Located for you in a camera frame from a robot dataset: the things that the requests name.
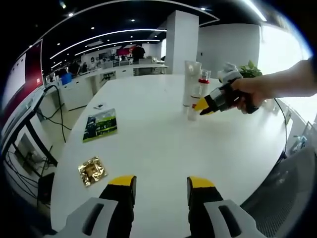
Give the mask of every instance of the green plant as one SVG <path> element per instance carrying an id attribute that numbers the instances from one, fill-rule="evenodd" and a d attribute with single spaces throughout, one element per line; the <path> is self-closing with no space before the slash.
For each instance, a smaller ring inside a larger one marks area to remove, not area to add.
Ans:
<path id="1" fill-rule="evenodd" d="M 262 76 L 262 72 L 254 66 L 251 60 L 249 60 L 248 65 L 240 66 L 239 68 L 239 72 L 244 78 L 255 78 Z"/>

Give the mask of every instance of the black ceiling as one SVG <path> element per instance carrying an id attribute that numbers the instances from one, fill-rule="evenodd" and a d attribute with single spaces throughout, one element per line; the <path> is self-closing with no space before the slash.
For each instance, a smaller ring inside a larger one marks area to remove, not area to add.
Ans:
<path id="1" fill-rule="evenodd" d="M 11 52 L 17 58 L 29 45 L 35 43 L 43 34 L 54 27 L 60 21 L 67 19 L 70 12 L 79 12 L 88 7 L 107 2 L 104 0 L 63 0 L 66 8 L 63 9 L 58 0 L 33 0 L 23 1 L 19 4 L 15 15 L 20 19 L 17 25 L 17 43 Z M 194 7 L 205 7 L 207 12 L 220 19 L 212 24 L 225 23 L 258 23 L 258 16 L 252 14 L 241 1 L 237 0 L 179 0 L 183 4 Z M 50 59 L 59 51 L 87 38 L 126 29 L 157 29 L 164 23 L 167 17 L 175 10 L 189 12 L 200 17 L 200 24 L 214 20 L 199 11 L 161 1 L 125 1 L 116 2 L 85 11 L 79 15 L 68 18 L 65 22 L 55 27 L 43 38 L 42 66 L 44 72 L 49 71 L 53 62 L 70 60 L 78 52 L 86 50 L 85 45 L 96 41 L 79 44 L 64 53 Z M 165 38 L 166 34 L 158 34 L 154 38 L 152 32 L 120 33 L 107 37 L 100 37 L 106 43 L 141 39 Z"/>

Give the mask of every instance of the robotic arm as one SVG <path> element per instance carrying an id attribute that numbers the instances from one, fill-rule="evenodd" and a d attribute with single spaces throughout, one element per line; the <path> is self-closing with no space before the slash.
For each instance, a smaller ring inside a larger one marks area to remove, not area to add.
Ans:
<path id="1" fill-rule="evenodd" d="M 187 187 L 192 238 L 265 238 L 253 218 L 233 201 L 223 200 L 209 180 L 188 177 Z M 128 238 L 135 192 L 135 176 L 115 178 L 99 198 L 90 198 L 70 214 L 54 237 Z"/>
<path id="2" fill-rule="evenodd" d="M 242 75 L 235 65 L 226 63 L 219 76 L 223 85 L 202 98 L 195 107 L 196 111 L 202 110 L 200 115 L 212 114 L 218 110 L 223 112 L 231 108 L 241 97 L 245 98 L 247 113 L 251 114 L 258 109 L 253 105 L 250 94 L 231 88 L 231 84 L 236 79 L 242 78 Z"/>

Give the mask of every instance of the red cap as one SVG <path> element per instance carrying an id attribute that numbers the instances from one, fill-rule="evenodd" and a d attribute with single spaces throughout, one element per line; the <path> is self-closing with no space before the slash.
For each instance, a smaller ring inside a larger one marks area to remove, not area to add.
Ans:
<path id="1" fill-rule="evenodd" d="M 207 79 L 202 79 L 202 78 L 200 78 L 200 79 L 198 79 L 198 82 L 200 82 L 200 83 L 209 83 L 209 80 L 207 80 Z"/>

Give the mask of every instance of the gold packet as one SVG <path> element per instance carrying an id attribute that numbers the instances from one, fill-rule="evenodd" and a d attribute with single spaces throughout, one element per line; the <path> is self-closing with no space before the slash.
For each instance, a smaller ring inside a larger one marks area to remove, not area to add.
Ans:
<path id="1" fill-rule="evenodd" d="M 86 187 L 98 182 L 107 175 L 105 168 L 96 156 L 78 166 L 78 171 Z"/>

